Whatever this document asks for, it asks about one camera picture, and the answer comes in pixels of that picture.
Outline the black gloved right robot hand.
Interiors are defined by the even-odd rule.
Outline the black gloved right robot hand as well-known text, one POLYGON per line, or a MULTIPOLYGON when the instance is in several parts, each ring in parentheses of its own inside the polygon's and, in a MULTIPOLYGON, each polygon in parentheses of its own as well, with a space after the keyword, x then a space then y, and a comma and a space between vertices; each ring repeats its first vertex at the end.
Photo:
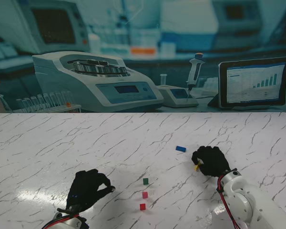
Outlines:
POLYGON ((201 146, 192 154, 192 162, 205 176, 220 177, 231 168, 219 147, 201 146))

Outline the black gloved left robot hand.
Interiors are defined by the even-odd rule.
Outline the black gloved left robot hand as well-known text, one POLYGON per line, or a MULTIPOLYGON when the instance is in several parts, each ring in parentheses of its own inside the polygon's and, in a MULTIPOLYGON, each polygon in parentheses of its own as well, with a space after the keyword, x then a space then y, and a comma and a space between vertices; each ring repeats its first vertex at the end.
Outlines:
POLYGON ((110 179, 97 169, 79 171, 69 190, 66 209, 83 212, 113 191, 115 187, 111 185, 110 179))

